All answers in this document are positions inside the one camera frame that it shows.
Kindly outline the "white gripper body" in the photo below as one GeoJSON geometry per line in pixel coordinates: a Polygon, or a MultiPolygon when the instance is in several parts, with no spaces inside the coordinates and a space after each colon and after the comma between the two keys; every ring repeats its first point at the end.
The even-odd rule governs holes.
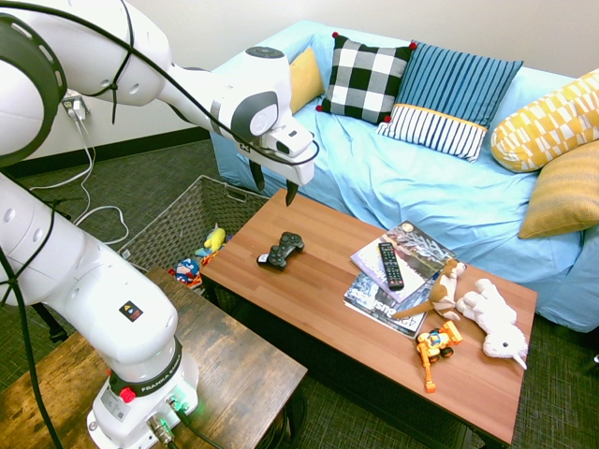
{"type": "Polygon", "coordinates": [[[313,141],[295,155],[242,143],[241,154],[297,185],[306,185],[314,177],[313,141]]]}

